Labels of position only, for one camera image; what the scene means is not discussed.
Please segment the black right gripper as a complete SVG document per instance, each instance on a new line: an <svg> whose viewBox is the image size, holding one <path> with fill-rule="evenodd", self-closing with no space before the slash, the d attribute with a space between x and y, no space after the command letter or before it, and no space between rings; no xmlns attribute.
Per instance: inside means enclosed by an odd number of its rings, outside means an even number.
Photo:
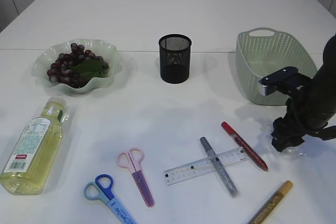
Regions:
<svg viewBox="0 0 336 224"><path fill-rule="evenodd" d="M301 145L303 136L315 132L314 103L310 89L302 87L286 101L286 114L273 122L272 146L279 152Z"/></svg>

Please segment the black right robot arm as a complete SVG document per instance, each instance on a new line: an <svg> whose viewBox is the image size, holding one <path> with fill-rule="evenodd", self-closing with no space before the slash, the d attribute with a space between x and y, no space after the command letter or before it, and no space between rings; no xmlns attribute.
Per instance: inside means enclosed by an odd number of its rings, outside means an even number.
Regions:
<svg viewBox="0 0 336 224"><path fill-rule="evenodd" d="M310 135L323 141L335 138L335 37L323 50L323 64L313 78L295 67L282 68L261 79L260 84L289 96L284 117L273 122L272 146L279 152L301 145Z"/></svg>

